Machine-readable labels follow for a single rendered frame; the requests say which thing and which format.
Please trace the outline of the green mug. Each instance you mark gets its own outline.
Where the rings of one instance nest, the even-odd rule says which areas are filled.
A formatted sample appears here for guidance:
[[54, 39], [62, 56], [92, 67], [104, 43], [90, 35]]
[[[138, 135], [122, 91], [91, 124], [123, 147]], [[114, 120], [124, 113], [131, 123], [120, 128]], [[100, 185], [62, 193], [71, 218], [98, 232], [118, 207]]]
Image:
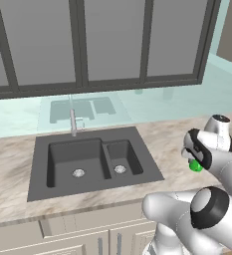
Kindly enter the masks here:
[[203, 167], [199, 164], [199, 162], [196, 159], [189, 160], [189, 168], [195, 172], [200, 172], [203, 169]]

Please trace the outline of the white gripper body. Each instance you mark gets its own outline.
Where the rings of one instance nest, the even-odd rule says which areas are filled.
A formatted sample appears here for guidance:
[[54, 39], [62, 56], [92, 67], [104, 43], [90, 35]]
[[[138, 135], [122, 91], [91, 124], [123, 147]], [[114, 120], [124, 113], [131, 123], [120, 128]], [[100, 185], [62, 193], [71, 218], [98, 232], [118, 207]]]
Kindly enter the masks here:
[[196, 139], [197, 139], [197, 130], [196, 129], [189, 130], [186, 133], [186, 135], [184, 136], [183, 146], [182, 146], [182, 150], [181, 150], [181, 155], [184, 158], [188, 158], [188, 159], [195, 158], [194, 143], [196, 142]]

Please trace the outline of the beige cupboard door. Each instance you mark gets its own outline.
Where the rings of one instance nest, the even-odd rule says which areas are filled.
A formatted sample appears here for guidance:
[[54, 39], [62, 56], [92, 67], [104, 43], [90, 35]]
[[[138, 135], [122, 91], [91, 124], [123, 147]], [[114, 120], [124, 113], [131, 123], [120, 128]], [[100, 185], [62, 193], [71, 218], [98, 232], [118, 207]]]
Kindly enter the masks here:
[[121, 234], [121, 255], [142, 255], [154, 236], [156, 224], [145, 219], [117, 224], [109, 230], [110, 255], [116, 255], [117, 234]]
[[0, 251], [36, 244], [42, 240], [38, 222], [0, 227]]
[[107, 230], [49, 243], [44, 252], [36, 255], [99, 255], [99, 237], [103, 238], [103, 255], [109, 255], [109, 232]]

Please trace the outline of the dark framed window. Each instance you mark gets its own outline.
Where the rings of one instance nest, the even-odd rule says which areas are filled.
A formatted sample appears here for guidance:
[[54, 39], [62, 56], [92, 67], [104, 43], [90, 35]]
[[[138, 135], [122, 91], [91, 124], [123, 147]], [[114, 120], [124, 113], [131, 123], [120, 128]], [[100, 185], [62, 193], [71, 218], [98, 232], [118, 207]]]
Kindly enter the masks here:
[[0, 100], [199, 85], [221, 0], [0, 0]]

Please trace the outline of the beige drawer front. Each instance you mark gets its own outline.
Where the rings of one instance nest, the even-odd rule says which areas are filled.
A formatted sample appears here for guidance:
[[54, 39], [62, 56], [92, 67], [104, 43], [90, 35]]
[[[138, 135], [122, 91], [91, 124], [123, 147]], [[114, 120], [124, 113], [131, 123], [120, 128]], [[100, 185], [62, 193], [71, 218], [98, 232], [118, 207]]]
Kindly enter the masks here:
[[88, 230], [142, 218], [140, 206], [119, 206], [43, 219], [39, 225], [44, 238]]

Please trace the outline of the dark grey double-basin sink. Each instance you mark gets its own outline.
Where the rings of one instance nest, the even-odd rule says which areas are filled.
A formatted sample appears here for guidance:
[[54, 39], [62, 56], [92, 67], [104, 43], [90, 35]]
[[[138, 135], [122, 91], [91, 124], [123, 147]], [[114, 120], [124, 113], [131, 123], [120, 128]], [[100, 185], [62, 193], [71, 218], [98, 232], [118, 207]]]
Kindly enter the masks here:
[[91, 194], [163, 180], [136, 127], [38, 136], [27, 200]]

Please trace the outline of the silver sink tap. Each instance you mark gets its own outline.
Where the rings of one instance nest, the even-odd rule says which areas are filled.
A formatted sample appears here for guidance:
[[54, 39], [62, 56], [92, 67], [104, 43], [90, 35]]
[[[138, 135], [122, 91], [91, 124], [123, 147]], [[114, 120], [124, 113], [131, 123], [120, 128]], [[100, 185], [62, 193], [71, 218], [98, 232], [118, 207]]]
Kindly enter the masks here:
[[[78, 131], [84, 131], [85, 123], [83, 118], [76, 117], [75, 110], [73, 108], [72, 95], [69, 95], [69, 102], [70, 102], [71, 133], [72, 133], [72, 136], [76, 137]], [[77, 127], [77, 121], [80, 121], [82, 123], [82, 127], [80, 129], [78, 129]]]

